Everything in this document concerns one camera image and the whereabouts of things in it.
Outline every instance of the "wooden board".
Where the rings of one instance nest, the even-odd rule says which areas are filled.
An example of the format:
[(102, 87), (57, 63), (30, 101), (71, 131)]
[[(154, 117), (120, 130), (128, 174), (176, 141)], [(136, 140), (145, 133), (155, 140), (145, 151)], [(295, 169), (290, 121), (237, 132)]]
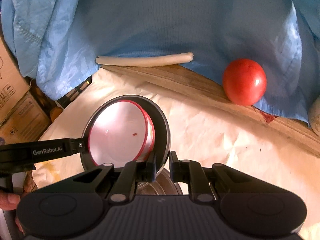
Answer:
[(213, 106), (239, 117), (250, 118), (285, 136), (309, 153), (320, 157), (320, 136), (307, 124), (283, 117), (273, 117), (253, 106), (238, 106), (229, 101), (222, 86), (179, 65), (162, 67), (102, 66), (116, 73), (144, 78), (146, 81), (188, 96), (207, 106)]

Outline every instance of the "red mark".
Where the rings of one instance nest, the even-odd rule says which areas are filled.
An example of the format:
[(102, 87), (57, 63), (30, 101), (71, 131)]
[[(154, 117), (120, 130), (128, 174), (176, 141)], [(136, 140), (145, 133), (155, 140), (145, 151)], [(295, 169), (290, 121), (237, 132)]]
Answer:
[(271, 123), (274, 119), (277, 118), (277, 116), (275, 116), (275, 115), (267, 114), (267, 113), (265, 113), (265, 112), (263, 112), (261, 110), (259, 110), (259, 111), (262, 114), (262, 116), (263, 116), (264, 120), (266, 121), (266, 123)]

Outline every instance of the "red tomato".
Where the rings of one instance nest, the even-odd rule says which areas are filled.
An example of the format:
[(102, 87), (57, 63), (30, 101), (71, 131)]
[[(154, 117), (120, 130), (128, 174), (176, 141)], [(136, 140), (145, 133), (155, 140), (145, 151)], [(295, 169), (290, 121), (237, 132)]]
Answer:
[(267, 89), (263, 68), (250, 59), (232, 61), (223, 73), (223, 89), (231, 102), (250, 106), (258, 102)]

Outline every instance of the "person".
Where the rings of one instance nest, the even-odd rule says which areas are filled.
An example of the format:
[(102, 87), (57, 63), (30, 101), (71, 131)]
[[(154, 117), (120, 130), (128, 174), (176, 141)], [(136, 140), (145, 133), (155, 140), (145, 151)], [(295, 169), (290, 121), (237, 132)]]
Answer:
[[(13, 193), (0, 192), (0, 209), (3, 210), (15, 210), (20, 202), (21, 197)], [(22, 227), (16, 217), (16, 224), (19, 230), (22, 232)]]

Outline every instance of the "blue fabric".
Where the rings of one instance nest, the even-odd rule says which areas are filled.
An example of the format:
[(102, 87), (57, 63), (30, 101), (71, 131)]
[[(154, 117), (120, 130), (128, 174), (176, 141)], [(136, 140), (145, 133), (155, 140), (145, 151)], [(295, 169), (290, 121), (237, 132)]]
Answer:
[(264, 68), (255, 104), (308, 121), (320, 94), (319, 0), (3, 0), (4, 37), (23, 75), (58, 99), (96, 72), (96, 56), (193, 52), (184, 67), (221, 84), (231, 60)]

